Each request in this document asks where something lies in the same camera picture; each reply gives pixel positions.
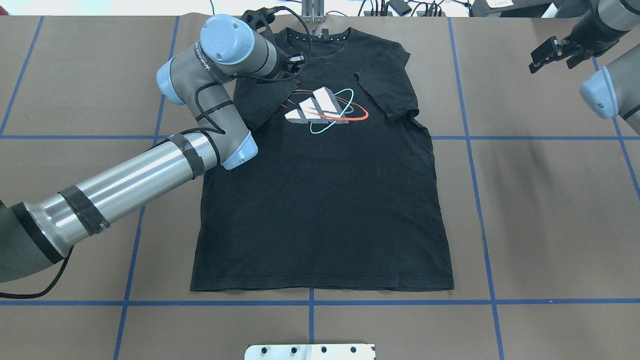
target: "white label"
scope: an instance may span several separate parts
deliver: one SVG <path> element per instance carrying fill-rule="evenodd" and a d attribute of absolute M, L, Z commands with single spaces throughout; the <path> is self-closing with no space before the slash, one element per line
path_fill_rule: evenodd
<path fill-rule="evenodd" d="M 513 6 L 513 1 L 512 0 L 486 0 L 486 3 L 492 9 L 505 8 L 507 6 Z"/>

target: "robotic arm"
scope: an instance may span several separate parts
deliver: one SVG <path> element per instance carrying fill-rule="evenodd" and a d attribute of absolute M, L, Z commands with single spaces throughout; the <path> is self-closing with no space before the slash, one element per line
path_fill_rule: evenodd
<path fill-rule="evenodd" d="M 230 170 L 254 157 L 257 146 L 222 85 L 238 77 L 287 80 L 304 68 L 302 55 L 288 58 L 256 32 L 268 29 L 274 13 L 283 9 L 288 10 L 248 11 L 241 19 L 215 15 L 202 28 L 200 41 L 158 70 L 162 93 L 186 104 L 198 128 L 171 135 L 42 202 L 9 208 L 0 202 L 0 282 L 61 261 L 77 242 L 217 164 Z M 273 35 L 269 29 L 263 34 Z"/>
<path fill-rule="evenodd" d="M 600 56 L 640 23 L 640 0 L 592 0 L 591 8 L 562 40 L 550 37 L 531 53 L 532 74 L 565 58 L 569 69 Z M 587 105 L 603 119 L 620 115 L 640 134 L 640 45 L 593 74 L 580 86 Z"/>

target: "light blue joint cap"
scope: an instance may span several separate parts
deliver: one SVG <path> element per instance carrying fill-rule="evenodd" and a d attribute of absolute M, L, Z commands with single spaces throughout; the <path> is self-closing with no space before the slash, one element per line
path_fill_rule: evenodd
<path fill-rule="evenodd" d="M 171 62 L 173 58 L 164 63 L 162 67 L 156 73 L 156 83 L 160 88 L 160 91 L 169 99 L 172 103 L 178 105 L 184 105 L 184 101 L 180 100 L 178 94 L 173 89 L 173 83 L 171 82 Z"/>
<path fill-rule="evenodd" d="M 603 67 L 580 85 L 580 96 L 603 119 L 618 114 L 618 100 L 609 69 Z"/>
<path fill-rule="evenodd" d="M 227 170 L 231 170 L 251 160 L 256 154 L 258 154 L 258 145 L 253 141 L 253 136 L 251 136 L 251 131 L 249 131 L 236 151 L 222 162 L 222 166 Z"/>
<path fill-rule="evenodd" d="M 226 14 L 209 18 L 200 30 L 200 44 L 216 63 L 234 65 L 253 51 L 253 30 L 244 21 Z"/>

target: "metal bracket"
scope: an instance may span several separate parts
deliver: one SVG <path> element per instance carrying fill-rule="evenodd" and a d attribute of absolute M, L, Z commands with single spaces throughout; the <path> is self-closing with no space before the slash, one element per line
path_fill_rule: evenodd
<path fill-rule="evenodd" d="M 376 360 L 373 344 L 252 345 L 244 360 Z"/>
<path fill-rule="evenodd" d="M 305 22 L 324 22 L 324 0 L 302 0 L 302 19 Z"/>

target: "black t-shirt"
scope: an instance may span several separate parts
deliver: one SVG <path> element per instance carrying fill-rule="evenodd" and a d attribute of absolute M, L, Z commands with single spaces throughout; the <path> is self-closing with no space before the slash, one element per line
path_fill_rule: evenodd
<path fill-rule="evenodd" d="M 453 289 L 409 54 L 353 28 L 313 39 L 295 80 L 237 82 L 259 153 L 205 174 L 191 290 Z M 276 43 L 308 46 L 291 29 Z"/>

